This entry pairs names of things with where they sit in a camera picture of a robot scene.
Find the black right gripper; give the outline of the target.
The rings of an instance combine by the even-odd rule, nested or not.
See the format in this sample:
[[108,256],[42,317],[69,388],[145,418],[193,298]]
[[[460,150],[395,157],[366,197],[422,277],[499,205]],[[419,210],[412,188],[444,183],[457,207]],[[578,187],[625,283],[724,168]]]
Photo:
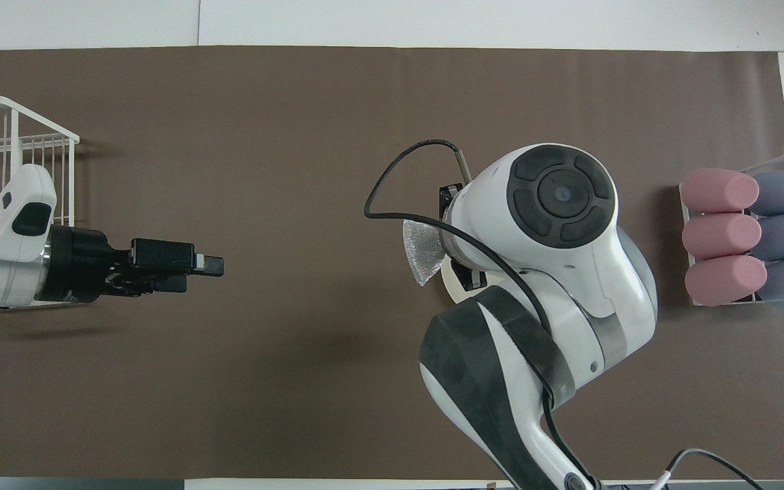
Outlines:
[[[455,200],[455,196],[463,189],[463,184],[455,183],[453,185],[443,186],[439,190],[439,208],[440,218],[445,224],[451,225],[451,217],[449,211]],[[449,269],[453,275],[453,283],[458,284],[458,288],[463,291],[463,294],[479,291],[486,287],[486,273],[478,269],[473,269],[468,263],[462,264],[459,260],[459,253],[461,249],[458,248],[457,236],[454,233],[449,233],[447,230],[442,230],[440,233],[444,251],[449,259]]]

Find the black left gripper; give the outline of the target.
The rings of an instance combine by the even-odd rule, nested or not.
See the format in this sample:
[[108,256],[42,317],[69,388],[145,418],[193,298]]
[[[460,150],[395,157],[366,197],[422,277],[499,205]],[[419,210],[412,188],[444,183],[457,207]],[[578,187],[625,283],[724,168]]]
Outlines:
[[196,254],[192,243],[135,238],[127,249],[115,249],[100,231],[59,225],[52,226],[48,242],[50,259],[37,301],[89,304],[100,297],[184,293],[193,273],[225,273],[222,257]]

